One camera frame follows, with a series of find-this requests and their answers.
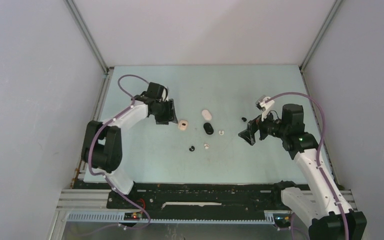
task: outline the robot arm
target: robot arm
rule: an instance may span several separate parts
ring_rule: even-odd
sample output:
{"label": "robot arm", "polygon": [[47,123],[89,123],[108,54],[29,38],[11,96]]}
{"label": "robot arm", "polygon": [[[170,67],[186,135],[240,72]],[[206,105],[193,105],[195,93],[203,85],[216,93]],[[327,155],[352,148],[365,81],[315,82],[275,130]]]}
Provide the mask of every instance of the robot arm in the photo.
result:
{"label": "robot arm", "polygon": [[92,168],[95,173],[103,173],[123,194],[129,194],[134,184],[130,176],[120,167],[123,157],[122,136],[140,120],[154,115],[157,125],[178,123],[173,99],[168,99],[168,89],[150,82],[148,89],[133,98],[130,109],[118,118],[104,121],[90,121],[84,136],[81,159],[88,162],[93,138],[104,123],[109,123],[98,136],[104,143],[96,142],[93,147]]}
{"label": "robot arm", "polygon": [[341,205],[348,223],[350,239],[362,238],[367,221],[362,212],[354,212],[351,205],[341,195],[330,174],[324,174],[319,168],[327,169],[325,161],[320,157],[320,165],[316,162],[318,143],[314,136],[305,132],[304,109],[297,104],[285,104],[282,108],[281,119],[274,119],[270,110],[274,101],[262,96],[256,106],[262,113],[247,124],[246,130],[240,132],[239,137],[251,146],[255,144],[255,133],[259,131],[260,140],[268,135],[282,140],[283,148],[291,159],[298,165],[308,182],[314,195],[315,202],[311,202],[293,182],[277,184],[281,202],[289,207],[308,227],[312,240],[336,240],[344,236],[344,223],[338,204]]}

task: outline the black oval object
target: black oval object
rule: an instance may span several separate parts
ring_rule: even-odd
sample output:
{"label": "black oval object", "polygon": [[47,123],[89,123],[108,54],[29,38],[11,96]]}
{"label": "black oval object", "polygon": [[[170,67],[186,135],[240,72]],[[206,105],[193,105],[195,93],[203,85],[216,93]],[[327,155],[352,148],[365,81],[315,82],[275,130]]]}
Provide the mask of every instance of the black oval object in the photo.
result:
{"label": "black oval object", "polygon": [[209,122],[204,123],[204,130],[206,134],[211,135],[214,133],[213,126]]}

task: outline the white table surface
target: white table surface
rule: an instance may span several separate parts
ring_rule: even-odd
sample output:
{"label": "white table surface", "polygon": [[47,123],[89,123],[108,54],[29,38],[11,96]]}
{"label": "white table surface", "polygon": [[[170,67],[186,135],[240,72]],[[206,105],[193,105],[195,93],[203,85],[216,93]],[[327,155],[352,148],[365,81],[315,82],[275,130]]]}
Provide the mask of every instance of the white table surface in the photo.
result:
{"label": "white table surface", "polygon": [[[202,66],[118,66],[114,69],[100,119],[113,117],[130,98],[118,87],[125,74],[139,75],[169,88],[178,120],[189,126],[181,131],[174,123],[156,125],[154,116],[140,121],[122,136],[121,168],[139,183],[267,184],[281,180],[306,183],[303,174],[282,148],[278,138],[267,137],[250,146],[238,137],[245,130],[245,117],[254,119],[261,95],[284,92],[305,93],[296,65],[202,65]],[[147,89],[139,79],[127,77],[122,86],[133,95]],[[310,102],[301,96],[283,96],[274,109],[282,114],[288,103],[303,105],[305,130],[320,139]],[[212,114],[213,135],[207,135],[201,115]],[[326,159],[324,149],[322,156]],[[86,171],[85,182],[105,182]]]}

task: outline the white wall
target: white wall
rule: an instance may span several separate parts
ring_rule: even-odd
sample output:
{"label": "white wall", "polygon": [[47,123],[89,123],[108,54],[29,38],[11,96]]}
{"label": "white wall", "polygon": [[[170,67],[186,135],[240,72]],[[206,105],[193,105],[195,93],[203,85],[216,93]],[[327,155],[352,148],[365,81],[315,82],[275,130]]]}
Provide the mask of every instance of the white wall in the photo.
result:
{"label": "white wall", "polygon": [[384,1],[344,1],[305,77],[339,179],[384,239]]}
{"label": "white wall", "polygon": [[62,0],[0,0],[0,240],[45,239],[102,72]]}
{"label": "white wall", "polygon": [[76,0],[109,66],[301,64],[334,0]]}

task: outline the gray wall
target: gray wall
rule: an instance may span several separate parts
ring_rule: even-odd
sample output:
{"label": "gray wall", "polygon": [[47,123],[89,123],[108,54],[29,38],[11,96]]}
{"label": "gray wall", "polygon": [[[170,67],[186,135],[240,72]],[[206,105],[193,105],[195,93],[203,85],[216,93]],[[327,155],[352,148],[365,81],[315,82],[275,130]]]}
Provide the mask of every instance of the gray wall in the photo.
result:
{"label": "gray wall", "polygon": [[372,239],[384,237],[384,1],[344,1],[304,72],[327,147]]}
{"label": "gray wall", "polygon": [[0,0],[0,240],[45,239],[102,72],[62,0]]}

